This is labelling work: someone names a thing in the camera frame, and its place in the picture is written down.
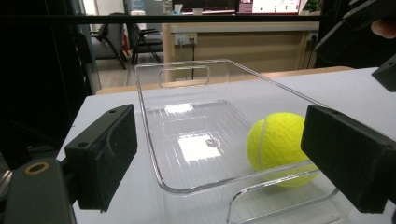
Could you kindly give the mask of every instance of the table surface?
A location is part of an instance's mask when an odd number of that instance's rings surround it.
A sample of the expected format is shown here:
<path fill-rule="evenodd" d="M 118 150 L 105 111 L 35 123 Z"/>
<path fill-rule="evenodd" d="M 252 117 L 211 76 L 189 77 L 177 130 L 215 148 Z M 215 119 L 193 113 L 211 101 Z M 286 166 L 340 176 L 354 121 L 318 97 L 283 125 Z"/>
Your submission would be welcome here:
<path fill-rule="evenodd" d="M 314 76 L 274 76 L 274 80 L 396 139 L 396 129 L 394 129 L 396 93 L 386 91 L 371 76 L 374 70 L 375 68 L 367 68 Z M 136 91 L 87 97 L 64 141 L 64 146 L 107 110 L 127 104 L 134 104 L 137 153 L 114 195 L 109 210 L 106 213 L 80 210 L 75 203 L 74 210 L 78 223 L 163 223 L 164 221 L 163 192 L 157 184 L 149 157 Z M 58 155 L 58 160 L 65 157 L 64 146 Z M 360 214 L 353 208 L 346 222 L 391 223 L 390 217 L 394 209 L 395 205 L 388 203 L 384 214 L 368 215 Z"/>

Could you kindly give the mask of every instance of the black chair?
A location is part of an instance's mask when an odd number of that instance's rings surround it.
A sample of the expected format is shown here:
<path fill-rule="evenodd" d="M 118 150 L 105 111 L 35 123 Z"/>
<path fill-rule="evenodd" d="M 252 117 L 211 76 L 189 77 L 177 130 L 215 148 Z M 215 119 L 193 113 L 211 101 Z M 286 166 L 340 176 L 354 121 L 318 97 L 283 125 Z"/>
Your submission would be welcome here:
<path fill-rule="evenodd" d="M 91 35 L 94 56 L 100 59 L 118 59 L 123 69 L 126 70 L 123 61 L 128 62 L 122 52 L 123 48 L 123 24 L 103 24 L 99 32 Z"/>
<path fill-rule="evenodd" d="M 162 34 L 156 29 L 140 30 L 136 23 L 127 24 L 128 37 L 132 46 L 132 64 L 137 64 L 139 53 L 151 53 L 160 63 L 157 52 L 163 52 Z"/>

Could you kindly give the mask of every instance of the black metal bar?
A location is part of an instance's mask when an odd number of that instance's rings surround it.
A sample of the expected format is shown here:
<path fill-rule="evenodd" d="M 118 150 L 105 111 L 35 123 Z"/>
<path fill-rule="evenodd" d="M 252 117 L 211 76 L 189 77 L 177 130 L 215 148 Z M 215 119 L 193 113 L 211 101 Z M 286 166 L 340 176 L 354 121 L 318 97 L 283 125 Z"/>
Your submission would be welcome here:
<path fill-rule="evenodd" d="M 204 15 L 204 16 L 0 16 L 2 24 L 102 24 L 165 22 L 285 22 L 319 21 L 320 16 Z"/>

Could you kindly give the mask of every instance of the transparent container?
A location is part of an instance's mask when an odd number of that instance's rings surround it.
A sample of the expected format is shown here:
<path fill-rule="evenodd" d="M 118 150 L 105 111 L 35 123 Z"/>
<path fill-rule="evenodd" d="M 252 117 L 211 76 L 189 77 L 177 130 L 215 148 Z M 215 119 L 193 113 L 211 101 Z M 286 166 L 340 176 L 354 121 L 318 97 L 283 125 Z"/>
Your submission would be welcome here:
<path fill-rule="evenodd" d="M 342 223 L 351 204 L 312 161 L 256 172 L 246 142 L 275 112 L 320 105 L 229 60 L 135 67 L 167 223 Z M 278 184 L 304 175 L 294 188 Z"/>

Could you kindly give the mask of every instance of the power outlet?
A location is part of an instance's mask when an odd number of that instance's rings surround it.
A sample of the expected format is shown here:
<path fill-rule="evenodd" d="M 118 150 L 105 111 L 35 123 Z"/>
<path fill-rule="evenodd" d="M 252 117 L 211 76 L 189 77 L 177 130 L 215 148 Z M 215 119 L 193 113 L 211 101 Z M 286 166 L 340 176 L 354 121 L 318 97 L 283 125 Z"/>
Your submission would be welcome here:
<path fill-rule="evenodd" d="M 197 33 L 175 34 L 175 45 L 197 44 Z"/>
<path fill-rule="evenodd" d="M 319 33 L 317 32 L 311 32 L 308 35 L 308 38 L 306 39 L 307 41 L 314 41 L 314 40 L 318 40 L 319 37 Z"/>

